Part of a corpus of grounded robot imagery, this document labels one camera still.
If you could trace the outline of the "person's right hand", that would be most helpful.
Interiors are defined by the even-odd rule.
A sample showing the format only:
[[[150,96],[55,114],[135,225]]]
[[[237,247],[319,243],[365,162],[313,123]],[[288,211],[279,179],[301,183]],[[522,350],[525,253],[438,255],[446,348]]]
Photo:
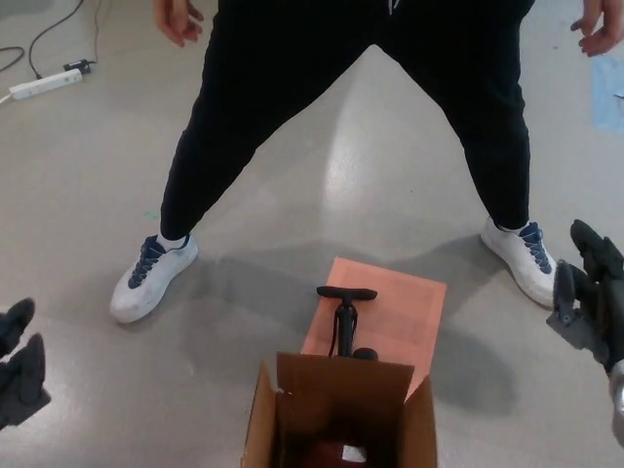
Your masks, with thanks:
[[[175,45],[196,43],[203,32],[203,14],[188,0],[153,0],[154,21]]]

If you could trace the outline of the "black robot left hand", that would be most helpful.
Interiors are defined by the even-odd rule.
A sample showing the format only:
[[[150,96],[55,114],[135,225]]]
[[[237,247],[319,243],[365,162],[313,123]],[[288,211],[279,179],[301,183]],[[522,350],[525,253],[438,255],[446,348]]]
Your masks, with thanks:
[[[35,302],[30,297],[1,313],[1,429],[23,424],[51,401],[44,388],[46,350],[42,335],[35,333],[19,349],[34,314]]]

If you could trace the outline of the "person's left hand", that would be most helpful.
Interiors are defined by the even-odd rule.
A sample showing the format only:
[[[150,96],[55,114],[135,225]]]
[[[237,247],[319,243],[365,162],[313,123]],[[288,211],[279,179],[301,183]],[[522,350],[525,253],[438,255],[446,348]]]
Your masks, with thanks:
[[[581,32],[578,46],[587,57],[609,52],[623,40],[623,1],[584,0],[582,16],[570,30]]]

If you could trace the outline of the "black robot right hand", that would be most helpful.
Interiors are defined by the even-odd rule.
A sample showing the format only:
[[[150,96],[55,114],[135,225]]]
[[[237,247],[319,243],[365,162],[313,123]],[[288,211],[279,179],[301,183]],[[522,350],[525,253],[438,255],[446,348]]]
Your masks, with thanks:
[[[623,254],[580,219],[570,226],[570,238],[582,266],[557,262],[546,323],[573,348],[590,351],[610,373],[623,360]]]

